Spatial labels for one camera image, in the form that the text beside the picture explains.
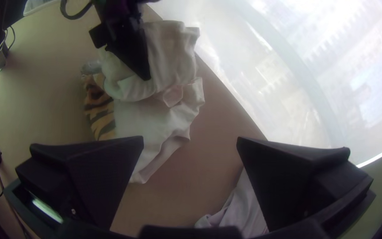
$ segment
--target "beige floor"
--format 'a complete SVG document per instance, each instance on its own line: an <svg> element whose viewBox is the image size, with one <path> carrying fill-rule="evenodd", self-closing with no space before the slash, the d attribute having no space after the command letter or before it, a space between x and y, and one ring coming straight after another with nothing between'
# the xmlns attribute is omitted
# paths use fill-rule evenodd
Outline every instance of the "beige floor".
<svg viewBox="0 0 382 239"><path fill-rule="evenodd" d="M147 9L145 18L157 16ZM53 5L13 26L17 39L7 68L0 72L0 172L5 185L17 178L14 168L30 157L31 143L92 140L78 77L82 64L97 57L87 33L97 22L93 9L69 21ZM198 63L206 104L191 126L191 142L146 184L128 186L111 227L115 232L137 235L144 224L191 226L216 212L242 168L237 137L264 138L226 87ZM3 197L0 224L11 238L22 238Z"/></svg>

